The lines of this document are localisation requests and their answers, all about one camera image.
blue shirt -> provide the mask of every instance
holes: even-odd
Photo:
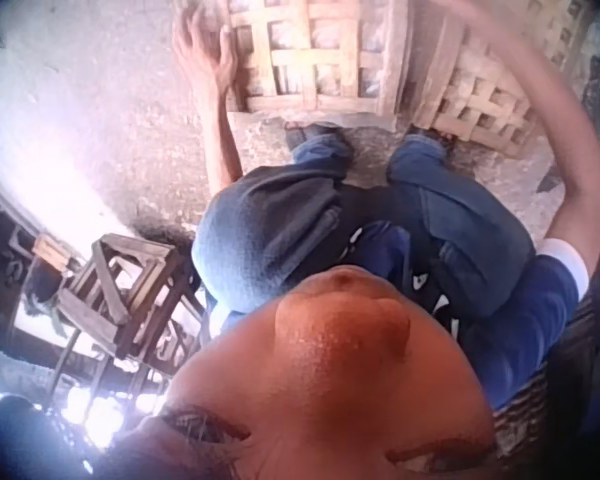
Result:
[[[539,254],[492,317],[463,323],[454,318],[453,305],[435,281],[426,272],[411,271],[409,252],[408,232],[376,222],[352,236],[341,263],[387,279],[433,314],[458,340],[491,407],[504,406],[538,369],[573,315],[580,296],[573,272],[561,260]]]

jeans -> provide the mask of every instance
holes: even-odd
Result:
[[[428,272],[461,318],[488,317],[509,297],[533,243],[488,190],[445,167],[435,140],[409,135],[386,187],[343,184],[351,147],[335,134],[298,146],[293,163],[260,167],[218,194],[193,260],[209,293],[249,313],[337,264],[350,236],[378,220],[411,235],[411,264]]]

eye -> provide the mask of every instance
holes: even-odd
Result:
[[[241,442],[249,437],[249,432],[197,407],[188,407],[186,410],[163,409],[159,416],[189,442],[226,445]]]
[[[434,477],[436,474],[469,473],[474,469],[497,463],[494,448],[468,451],[466,447],[456,450],[449,447],[440,448],[440,446],[429,449],[426,453],[392,452],[387,455],[387,459],[400,471],[426,473]]]

dirt ground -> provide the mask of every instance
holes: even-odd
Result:
[[[186,244],[209,200],[192,95],[170,46],[170,0],[0,4],[0,187],[45,229],[88,254],[103,233]],[[600,15],[575,75],[600,52]],[[403,130],[347,130],[350,181],[382,183]],[[281,120],[235,131],[245,170],[290,160]],[[539,135],[523,159],[459,145],[453,165],[540,238],[562,187],[536,193],[552,163]]]

wicker basket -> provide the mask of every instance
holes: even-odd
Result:
[[[590,0],[516,0],[523,35],[565,74],[575,64],[593,6]],[[462,22],[444,19],[427,83],[414,116],[435,128],[509,156],[518,156],[536,125],[520,85],[481,38]]]
[[[222,0],[221,9],[246,79],[237,110],[396,113],[411,39],[407,0]]]

